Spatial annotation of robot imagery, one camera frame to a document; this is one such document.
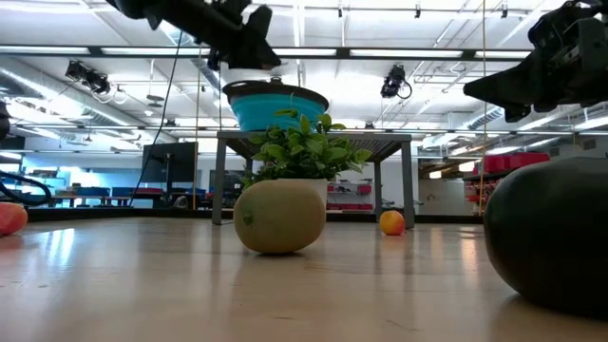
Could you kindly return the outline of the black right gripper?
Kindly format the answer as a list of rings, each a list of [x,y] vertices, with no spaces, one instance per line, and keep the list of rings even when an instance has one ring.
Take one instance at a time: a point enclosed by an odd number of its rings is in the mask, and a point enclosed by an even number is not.
[[[464,94],[504,108],[517,123],[534,106],[608,101],[608,0],[567,0],[528,31],[534,50],[518,65],[466,83]]]

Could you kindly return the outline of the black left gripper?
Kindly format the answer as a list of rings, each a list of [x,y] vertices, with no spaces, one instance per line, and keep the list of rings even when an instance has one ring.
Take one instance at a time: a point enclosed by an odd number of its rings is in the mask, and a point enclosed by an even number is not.
[[[281,59],[266,41],[273,12],[261,5],[243,21],[252,0],[162,0],[158,17],[209,46],[229,45],[220,60],[229,68],[272,69]]]

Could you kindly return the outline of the blue collapsible bowl grey rim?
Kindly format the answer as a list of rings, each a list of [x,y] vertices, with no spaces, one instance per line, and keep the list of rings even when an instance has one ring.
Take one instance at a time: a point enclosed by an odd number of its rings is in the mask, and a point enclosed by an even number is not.
[[[314,124],[329,108],[323,95],[280,81],[236,81],[222,91],[241,131],[265,131],[269,126],[299,128],[301,116]]]

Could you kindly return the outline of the dark green watermelon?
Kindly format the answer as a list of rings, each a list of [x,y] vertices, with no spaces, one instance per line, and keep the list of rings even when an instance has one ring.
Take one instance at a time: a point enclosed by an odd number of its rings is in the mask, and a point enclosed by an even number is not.
[[[608,158],[527,165],[484,211],[488,258],[529,302],[608,320]]]

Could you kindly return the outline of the tan cantaloupe melon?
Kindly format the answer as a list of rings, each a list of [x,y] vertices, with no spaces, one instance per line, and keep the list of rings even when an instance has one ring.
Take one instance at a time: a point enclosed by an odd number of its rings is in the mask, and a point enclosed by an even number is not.
[[[236,233],[245,247],[261,254],[289,254],[321,235],[326,209],[309,184],[265,180],[248,187],[234,207]]]

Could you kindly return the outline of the orange yellow peach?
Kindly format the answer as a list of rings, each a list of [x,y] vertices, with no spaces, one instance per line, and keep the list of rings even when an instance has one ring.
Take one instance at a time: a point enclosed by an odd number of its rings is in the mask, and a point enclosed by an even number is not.
[[[398,211],[386,211],[380,216],[379,227],[386,236],[402,236],[406,231],[406,220]]]

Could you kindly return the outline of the orange red round fruit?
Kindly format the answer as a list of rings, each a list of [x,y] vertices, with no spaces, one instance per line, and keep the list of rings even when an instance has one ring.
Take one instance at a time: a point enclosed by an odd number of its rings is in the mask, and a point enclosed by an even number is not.
[[[0,237],[12,235],[28,223],[26,209],[16,203],[0,202]]]

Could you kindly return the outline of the red storage bins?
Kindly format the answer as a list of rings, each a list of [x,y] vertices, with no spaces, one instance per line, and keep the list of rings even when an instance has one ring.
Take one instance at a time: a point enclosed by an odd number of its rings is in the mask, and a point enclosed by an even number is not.
[[[484,158],[484,171],[488,174],[500,173],[534,163],[548,162],[549,160],[550,157],[548,154],[537,152],[520,152],[487,156]]]

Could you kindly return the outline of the green plant in white pot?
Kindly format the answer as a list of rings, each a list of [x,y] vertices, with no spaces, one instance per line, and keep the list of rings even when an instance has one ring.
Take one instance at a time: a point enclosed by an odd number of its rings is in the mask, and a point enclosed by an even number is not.
[[[347,138],[332,138],[330,132],[343,130],[345,125],[334,123],[328,114],[315,120],[294,108],[279,109],[275,114],[289,119],[291,125],[270,125],[265,132],[248,137],[259,147],[252,159],[262,166],[257,171],[246,168],[246,188],[261,181],[301,180],[326,200],[330,180],[343,171],[361,172],[371,157],[369,150],[353,146]]]

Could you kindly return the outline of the black monitor on stand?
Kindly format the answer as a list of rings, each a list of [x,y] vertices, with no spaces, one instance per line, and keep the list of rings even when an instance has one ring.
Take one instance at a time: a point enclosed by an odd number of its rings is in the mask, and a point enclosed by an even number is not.
[[[141,182],[164,185],[162,199],[173,205],[174,184],[197,179],[199,148],[196,142],[150,144],[143,148]]]

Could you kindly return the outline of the grey metal table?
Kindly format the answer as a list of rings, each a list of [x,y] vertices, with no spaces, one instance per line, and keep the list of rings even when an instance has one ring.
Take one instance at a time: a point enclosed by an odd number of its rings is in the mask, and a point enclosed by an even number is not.
[[[212,222],[215,225],[221,225],[223,219],[222,201],[224,172],[227,156],[226,149],[231,148],[234,150],[238,156],[245,159],[245,166],[247,168],[251,168],[253,165],[252,157],[258,151],[258,148],[253,146],[249,141],[249,137],[251,135],[252,132],[229,130],[222,130],[217,133],[216,138],[218,143],[215,161],[216,178],[214,182],[212,209]],[[356,133],[354,130],[349,129],[341,132],[332,132],[329,134],[329,136],[331,138],[342,138],[349,140],[353,147],[369,149],[370,157],[368,158],[368,162],[373,163],[373,213],[375,215],[375,221],[380,219],[383,212],[381,162],[395,154],[397,151],[401,151],[401,193],[404,201],[403,211],[406,220],[406,228],[412,229],[415,226],[413,199],[414,177],[412,176],[412,155],[410,144],[412,137],[409,134],[366,132],[365,130]]]

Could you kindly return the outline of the black aluminium rig frame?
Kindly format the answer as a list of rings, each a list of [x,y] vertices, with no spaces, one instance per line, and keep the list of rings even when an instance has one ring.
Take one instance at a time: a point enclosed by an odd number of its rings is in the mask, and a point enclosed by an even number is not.
[[[525,49],[473,48],[397,48],[397,47],[276,47],[274,53],[290,60],[395,60],[448,62],[520,62],[529,52]],[[195,46],[188,47],[104,47],[104,46],[27,46],[0,45],[0,56],[10,57],[85,57],[127,59],[190,59],[199,54]],[[219,207],[201,213],[183,209],[137,209],[130,207],[100,207],[88,209],[30,209],[33,222],[73,219],[110,219],[130,217],[162,217],[211,219],[220,224],[232,215]]]

